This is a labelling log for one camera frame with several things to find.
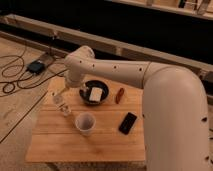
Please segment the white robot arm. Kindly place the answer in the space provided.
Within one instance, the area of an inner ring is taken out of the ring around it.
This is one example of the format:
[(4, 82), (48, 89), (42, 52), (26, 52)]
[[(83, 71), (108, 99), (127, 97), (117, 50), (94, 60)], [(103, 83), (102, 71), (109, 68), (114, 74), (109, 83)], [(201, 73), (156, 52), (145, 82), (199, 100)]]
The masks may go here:
[(147, 171), (211, 171), (207, 95), (191, 70), (151, 61), (100, 60), (88, 46), (64, 58), (66, 84), (87, 74), (143, 91)]

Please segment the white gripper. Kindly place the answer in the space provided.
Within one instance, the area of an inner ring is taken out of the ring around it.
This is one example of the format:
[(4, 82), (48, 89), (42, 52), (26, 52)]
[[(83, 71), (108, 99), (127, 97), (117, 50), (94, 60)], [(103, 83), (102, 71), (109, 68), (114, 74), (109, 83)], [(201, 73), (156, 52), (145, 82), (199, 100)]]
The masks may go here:
[(79, 74), (76, 72), (66, 71), (65, 74), (65, 88), (63, 88), (58, 94), (62, 96), (68, 91), (68, 88), (78, 88), (83, 84), (85, 78), (84, 74)]

